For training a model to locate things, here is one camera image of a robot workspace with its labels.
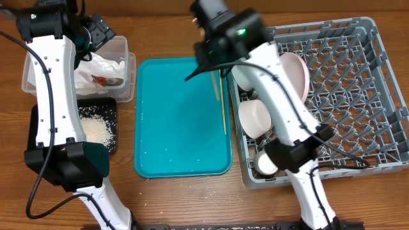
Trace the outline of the wooden chopstick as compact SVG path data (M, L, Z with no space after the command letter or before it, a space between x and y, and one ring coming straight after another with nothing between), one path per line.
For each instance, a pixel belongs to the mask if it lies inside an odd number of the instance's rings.
M224 92L223 92L223 81L222 81L222 71L219 70L219 87L220 87L220 100L221 100L221 108L222 108L222 120L223 120L223 127L224 127L224 135L227 134L226 130L226 115L225 115L225 108L224 108Z
M217 81L216 81L215 72L214 71L210 72L210 75L211 75L211 80L212 80L216 100L220 101L219 87L218 87L218 84L217 84Z

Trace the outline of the white plastic wrapper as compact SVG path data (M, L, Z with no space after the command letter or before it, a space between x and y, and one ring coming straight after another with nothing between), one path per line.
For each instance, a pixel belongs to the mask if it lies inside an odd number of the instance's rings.
M105 59L92 53L91 61L81 61L74 70L74 81L78 95L105 93L103 88L119 86L125 78L125 58L120 62Z

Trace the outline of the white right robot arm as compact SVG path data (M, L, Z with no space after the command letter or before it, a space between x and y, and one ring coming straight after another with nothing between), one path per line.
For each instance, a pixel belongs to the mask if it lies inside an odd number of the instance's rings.
M319 176L316 151L333 130L298 97L262 16L251 8L234 13L221 0L194 1L190 12L203 29L204 40L194 45L198 67L186 79L225 68L240 73L270 113L277 137L263 153L289 176L300 203L302 227L341 229Z

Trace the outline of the pile of rice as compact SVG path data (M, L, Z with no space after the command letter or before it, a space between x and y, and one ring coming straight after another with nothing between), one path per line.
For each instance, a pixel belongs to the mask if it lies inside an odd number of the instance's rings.
M116 111L108 105L79 107L79 116L88 142L103 144L112 155L117 150Z

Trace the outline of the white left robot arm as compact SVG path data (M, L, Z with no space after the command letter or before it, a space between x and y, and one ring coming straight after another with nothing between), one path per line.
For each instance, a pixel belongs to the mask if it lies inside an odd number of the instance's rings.
M75 92L75 69L114 31L75 1L37 1L20 12L17 29L33 62L38 109L35 146L24 153L26 165L39 180L79 198L101 229L137 229L109 180L105 146L86 139Z

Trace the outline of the small pink plate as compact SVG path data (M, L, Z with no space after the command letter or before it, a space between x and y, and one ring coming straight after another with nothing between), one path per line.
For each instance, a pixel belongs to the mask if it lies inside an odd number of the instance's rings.
M238 115L243 131L253 139L262 136L272 127L270 113L261 100L241 102Z

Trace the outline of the grey bowl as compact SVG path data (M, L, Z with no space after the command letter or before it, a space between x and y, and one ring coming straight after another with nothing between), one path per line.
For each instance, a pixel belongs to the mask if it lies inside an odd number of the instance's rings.
M231 72L237 85L242 90L251 91L254 89L252 83L253 71L250 67L236 65L232 68Z

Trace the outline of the large pink plate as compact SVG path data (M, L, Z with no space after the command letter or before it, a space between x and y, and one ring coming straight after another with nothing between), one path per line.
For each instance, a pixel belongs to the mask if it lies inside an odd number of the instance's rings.
M305 61L292 52L286 52L279 58L299 98L304 103L309 92L310 76Z

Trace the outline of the white cup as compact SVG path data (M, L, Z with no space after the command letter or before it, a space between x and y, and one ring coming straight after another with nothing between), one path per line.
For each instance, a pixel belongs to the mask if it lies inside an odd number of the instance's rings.
M279 170L265 150L256 153L253 158L253 166L257 172L266 176L273 175Z

